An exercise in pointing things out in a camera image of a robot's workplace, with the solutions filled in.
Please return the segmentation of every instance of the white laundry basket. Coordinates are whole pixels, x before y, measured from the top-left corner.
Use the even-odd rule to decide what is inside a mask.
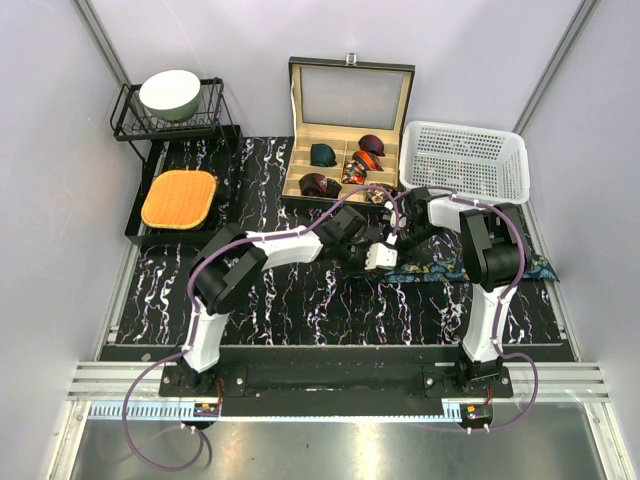
[[[439,186],[489,203],[529,199],[529,163],[520,135],[485,128],[411,122],[400,151],[400,183]]]

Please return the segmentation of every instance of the green bowl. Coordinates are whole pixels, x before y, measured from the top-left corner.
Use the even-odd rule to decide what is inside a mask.
[[[185,70],[158,73],[140,88],[140,101],[161,120],[187,121],[200,107],[200,80]]]

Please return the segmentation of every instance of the wooden box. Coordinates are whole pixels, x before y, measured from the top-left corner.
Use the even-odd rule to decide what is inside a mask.
[[[384,143],[384,171],[367,171],[365,185],[385,183],[398,187],[398,155],[415,67],[380,63],[291,57],[289,75],[295,128],[295,143],[282,190],[286,205],[328,207],[334,199],[303,196],[299,180],[308,173],[321,173],[338,182],[340,196],[359,185],[343,184],[342,169],[358,140],[373,134]],[[335,167],[311,165],[315,143],[330,145],[336,153]],[[347,203],[375,207],[365,201],[364,191]]]

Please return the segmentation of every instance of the shiny floor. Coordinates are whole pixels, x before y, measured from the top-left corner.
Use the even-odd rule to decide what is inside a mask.
[[[517,413],[498,405],[494,424]],[[169,424],[131,422],[145,443]],[[211,452],[189,470],[163,473],[135,458],[118,421],[91,420],[73,479],[604,479],[585,413],[578,405],[539,404],[503,432],[467,436],[416,424],[226,423],[206,430]],[[173,431],[142,450],[154,461],[179,465],[197,449],[195,437]]]

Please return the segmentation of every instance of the wall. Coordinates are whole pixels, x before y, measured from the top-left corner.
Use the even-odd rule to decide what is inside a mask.
[[[511,130],[578,0],[92,0],[142,83],[183,68],[226,82],[249,135],[293,133],[291,55],[417,66],[407,121]]]
[[[0,3],[0,464],[41,478],[91,359],[127,240],[139,160],[106,122],[116,85],[68,0]]]
[[[526,129],[532,201],[581,354],[640,469],[640,3],[601,2]]]

